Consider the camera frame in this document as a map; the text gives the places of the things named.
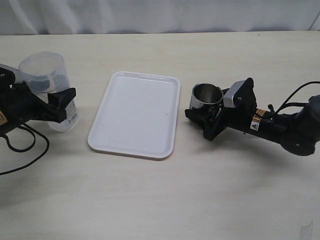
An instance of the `warning label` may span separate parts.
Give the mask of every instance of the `warning label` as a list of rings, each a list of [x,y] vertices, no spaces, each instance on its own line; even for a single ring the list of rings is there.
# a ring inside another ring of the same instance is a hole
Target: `warning label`
[[[256,110],[256,114],[258,114],[259,116],[263,116],[265,114],[265,110],[262,109],[257,109]],[[250,125],[250,129],[258,131],[259,130],[259,125],[261,122],[261,117],[259,117],[257,115],[254,115],[251,121],[251,125]]]
[[[6,118],[6,116],[2,113],[2,111],[0,111],[0,126],[7,123],[8,120]]]

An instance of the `white tray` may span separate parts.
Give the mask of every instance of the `white tray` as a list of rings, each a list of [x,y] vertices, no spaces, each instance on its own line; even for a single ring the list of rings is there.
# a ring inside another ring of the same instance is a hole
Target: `white tray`
[[[121,71],[109,82],[88,136],[98,151],[162,159],[174,149],[180,82]]]

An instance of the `white wall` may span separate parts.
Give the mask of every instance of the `white wall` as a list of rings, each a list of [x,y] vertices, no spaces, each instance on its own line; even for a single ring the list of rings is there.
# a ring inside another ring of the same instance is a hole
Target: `white wall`
[[[0,34],[320,30],[320,0],[0,0]]]

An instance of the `white table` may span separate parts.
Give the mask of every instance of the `white table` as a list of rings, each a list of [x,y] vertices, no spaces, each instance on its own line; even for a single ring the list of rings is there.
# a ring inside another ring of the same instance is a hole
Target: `white table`
[[[209,142],[184,116],[196,83],[228,88],[247,77],[258,106],[277,108],[299,85],[319,80],[320,32],[0,36],[0,63],[17,67],[40,51],[64,56],[80,121],[62,134],[31,123],[51,148],[33,166],[0,177],[0,239],[297,240],[311,221],[320,239],[319,145],[298,157],[232,129]],[[175,147],[163,161],[87,145],[108,81],[121,70],[181,81]],[[295,100],[319,89],[306,87]],[[9,136],[18,147],[30,141],[18,130]],[[26,154],[12,153],[0,139],[0,169],[44,147],[39,140]]]

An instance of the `clear plastic cup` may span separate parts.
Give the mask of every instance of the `clear plastic cup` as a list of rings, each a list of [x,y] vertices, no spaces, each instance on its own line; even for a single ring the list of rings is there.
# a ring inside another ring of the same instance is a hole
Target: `clear plastic cup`
[[[70,88],[64,58],[58,54],[42,51],[32,54],[19,65],[22,78],[31,92],[48,103],[47,94],[58,93]],[[66,120],[61,123],[48,122],[48,125],[59,132],[71,130],[79,120],[75,101],[66,107]]]

